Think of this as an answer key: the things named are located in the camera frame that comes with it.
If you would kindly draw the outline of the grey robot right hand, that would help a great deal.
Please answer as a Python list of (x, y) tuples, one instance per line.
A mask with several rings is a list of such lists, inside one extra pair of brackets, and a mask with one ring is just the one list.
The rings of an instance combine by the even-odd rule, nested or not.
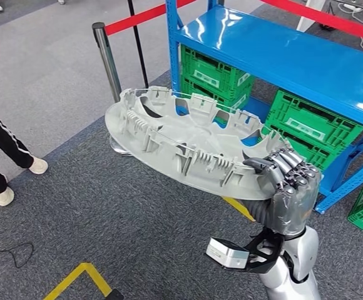
[(281, 148), (265, 158), (243, 154), (243, 164), (264, 176), (274, 189), (266, 200), (243, 200), (256, 222), (274, 232), (295, 236), (305, 227), (318, 198), (322, 173), (293, 148)]

